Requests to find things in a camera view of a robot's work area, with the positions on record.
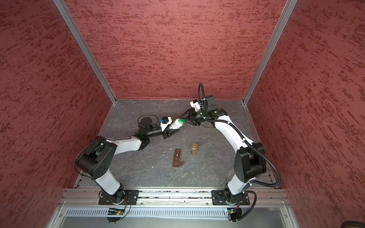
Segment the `white bottle green cap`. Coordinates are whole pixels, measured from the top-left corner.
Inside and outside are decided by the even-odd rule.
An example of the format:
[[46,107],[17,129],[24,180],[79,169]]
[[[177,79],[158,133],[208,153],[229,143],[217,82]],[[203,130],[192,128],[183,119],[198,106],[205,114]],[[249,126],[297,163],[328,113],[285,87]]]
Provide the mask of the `white bottle green cap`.
[[180,119],[180,118],[177,118],[175,119],[170,125],[169,125],[169,129],[172,129],[172,130],[177,130],[177,129],[180,129],[183,124],[185,123],[185,120],[184,119]]

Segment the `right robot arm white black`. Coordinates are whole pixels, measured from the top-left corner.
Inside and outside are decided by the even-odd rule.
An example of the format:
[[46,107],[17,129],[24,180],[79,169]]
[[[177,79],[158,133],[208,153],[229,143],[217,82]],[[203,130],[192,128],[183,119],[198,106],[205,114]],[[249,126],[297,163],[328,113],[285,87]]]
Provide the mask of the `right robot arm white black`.
[[254,143],[245,136],[232,122],[223,109],[211,111],[204,115],[203,111],[188,109],[181,118],[192,125],[209,122],[219,130],[236,152],[234,160],[234,176],[225,185],[224,198],[229,203],[239,200],[239,197],[253,184],[253,181],[266,172],[266,161],[256,151],[264,152],[263,145]]

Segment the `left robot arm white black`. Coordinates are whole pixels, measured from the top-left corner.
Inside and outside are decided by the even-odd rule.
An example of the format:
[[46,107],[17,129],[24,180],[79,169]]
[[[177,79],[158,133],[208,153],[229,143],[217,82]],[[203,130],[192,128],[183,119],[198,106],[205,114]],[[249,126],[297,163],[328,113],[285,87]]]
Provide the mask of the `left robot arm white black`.
[[110,171],[114,156],[126,152],[137,152],[147,147],[150,138],[163,136],[167,139],[177,133],[178,129],[153,130],[150,132],[137,132],[122,139],[106,139],[96,137],[77,156],[75,168],[87,174],[110,200],[119,204],[124,199],[124,187],[115,179]]

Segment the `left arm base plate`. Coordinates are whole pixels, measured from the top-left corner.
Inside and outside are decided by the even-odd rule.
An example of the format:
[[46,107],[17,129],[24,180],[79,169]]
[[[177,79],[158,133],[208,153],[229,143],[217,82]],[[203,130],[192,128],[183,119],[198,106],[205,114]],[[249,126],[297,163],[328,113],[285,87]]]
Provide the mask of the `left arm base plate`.
[[139,193],[139,190],[124,190],[123,196],[117,200],[114,200],[114,196],[110,196],[101,190],[99,193],[98,204],[122,206],[126,203],[130,203],[131,205],[136,205]]

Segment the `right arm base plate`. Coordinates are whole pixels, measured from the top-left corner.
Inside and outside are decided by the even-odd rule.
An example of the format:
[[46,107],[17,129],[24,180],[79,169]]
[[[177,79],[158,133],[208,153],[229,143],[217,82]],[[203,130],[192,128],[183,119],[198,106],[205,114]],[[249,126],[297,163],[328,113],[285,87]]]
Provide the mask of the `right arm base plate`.
[[246,193],[241,192],[237,195],[232,195],[228,190],[213,190],[211,194],[213,205],[250,205],[250,200]]

